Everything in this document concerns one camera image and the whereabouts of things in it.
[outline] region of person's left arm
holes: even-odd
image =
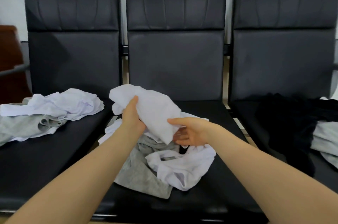
[[[108,140],[42,188],[6,224],[87,224],[145,129],[136,104],[137,96]]]

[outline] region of folded gray cloth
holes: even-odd
[[[25,98],[23,103],[13,105],[26,105],[30,98]],[[0,146],[15,137],[38,137],[48,132],[52,127],[59,127],[66,120],[59,121],[50,115],[19,115],[0,116]]]
[[[318,122],[311,148],[318,150],[326,161],[338,168],[338,123]]]
[[[171,142],[157,143],[146,135],[141,135],[136,146],[131,151],[127,161],[115,179],[115,183],[152,196],[168,199],[172,186],[163,183],[156,173],[147,164],[146,156],[161,150],[174,150],[179,152],[180,146]]]

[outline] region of chair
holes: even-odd
[[[225,4],[127,0],[129,83],[167,94],[182,111],[245,140],[222,103]],[[95,215],[129,223],[265,219],[219,156],[195,187],[174,188],[168,200],[113,184]]]
[[[233,56],[229,105],[263,151],[268,132],[255,117],[252,95],[330,96],[338,0],[233,0]],[[314,178],[338,192],[338,171],[321,155],[310,153]]]
[[[82,158],[112,116],[121,84],[120,0],[25,0],[33,93],[69,88],[97,94],[103,111],[55,134],[0,147],[0,212],[14,212]]]

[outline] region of black garment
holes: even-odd
[[[309,158],[313,132],[318,121],[338,122],[338,101],[268,94],[261,98],[256,117],[269,132],[269,147],[313,177],[315,169]]]

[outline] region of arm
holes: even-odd
[[[87,224],[145,129],[136,103],[137,96],[108,140],[47,184],[6,224]]]
[[[211,145],[272,223],[338,223],[338,195],[294,167],[256,149],[217,124],[198,118],[185,125],[180,145]]]

